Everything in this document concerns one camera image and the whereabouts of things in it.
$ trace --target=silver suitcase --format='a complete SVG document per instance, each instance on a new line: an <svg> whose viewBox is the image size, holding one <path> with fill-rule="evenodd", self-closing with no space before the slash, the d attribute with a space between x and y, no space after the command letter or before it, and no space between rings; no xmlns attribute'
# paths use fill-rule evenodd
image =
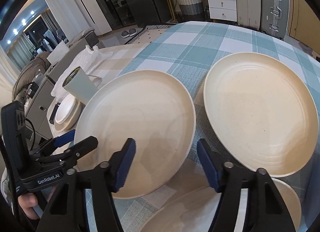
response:
<svg viewBox="0 0 320 232"><path fill-rule="evenodd" d="M261 0L236 0L237 22L253 29L260 28Z"/></svg>
<svg viewBox="0 0 320 232"><path fill-rule="evenodd" d="M283 39L287 30L289 0L261 0L261 27L263 33Z"/></svg>

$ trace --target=white bowl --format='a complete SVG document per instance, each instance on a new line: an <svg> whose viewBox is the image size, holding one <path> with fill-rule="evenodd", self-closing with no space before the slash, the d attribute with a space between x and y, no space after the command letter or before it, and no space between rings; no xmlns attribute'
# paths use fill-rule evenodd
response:
<svg viewBox="0 0 320 232"><path fill-rule="evenodd" d="M76 98L71 94L67 95L58 107L55 122L57 124L62 124L70 116L75 105Z"/></svg>

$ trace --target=curtain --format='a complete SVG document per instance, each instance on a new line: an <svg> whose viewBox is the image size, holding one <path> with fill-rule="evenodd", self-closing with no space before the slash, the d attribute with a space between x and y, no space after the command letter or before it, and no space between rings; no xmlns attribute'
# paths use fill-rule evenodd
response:
<svg viewBox="0 0 320 232"><path fill-rule="evenodd" d="M16 65L18 70L22 70L25 65L30 62L32 58L30 49L32 47L33 43L28 39L25 33L22 33L7 51L8 57Z"/></svg>
<svg viewBox="0 0 320 232"><path fill-rule="evenodd" d="M69 41L90 26L75 0L45 0Z"/></svg>
<svg viewBox="0 0 320 232"><path fill-rule="evenodd" d="M12 91L12 88L19 75L20 71L9 59L0 45L0 86L8 91Z"/></svg>
<svg viewBox="0 0 320 232"><path fill-rule="evenodd" d="M44 21L45 25L51 30L53 33L56 33L57 30L60 28L58 22L54 18L50 9L47 9L41 14L41 18Z"/></svg>

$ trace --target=woven basket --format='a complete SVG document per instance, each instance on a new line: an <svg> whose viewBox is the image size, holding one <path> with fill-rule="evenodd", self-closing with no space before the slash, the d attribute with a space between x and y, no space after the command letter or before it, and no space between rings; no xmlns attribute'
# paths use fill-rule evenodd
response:
<svg viewBox="0 0 320 232"><path fill-rule="evenodd" d="M196 21L204 21L204 8L202 0L178 0L183 17L193 18Z"/></svg>

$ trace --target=plastic bag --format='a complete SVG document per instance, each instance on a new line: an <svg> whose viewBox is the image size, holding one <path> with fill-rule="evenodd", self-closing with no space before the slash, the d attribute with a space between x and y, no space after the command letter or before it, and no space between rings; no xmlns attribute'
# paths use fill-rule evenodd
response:
<svg viewBox="0 0 320 232"><path fill-rule="evenodd" d="M89 45L86 45L85 49L81 51L71 62L70 66L62 73L57 80L51 96L56 97L56 102L61 102L69 93L66 91L62 84L66 77L76 68L81 67L85 73L90 74L94 71L103 61L111 57L113 52L101 53L97 46L93 46L93 50Z"/></svg>

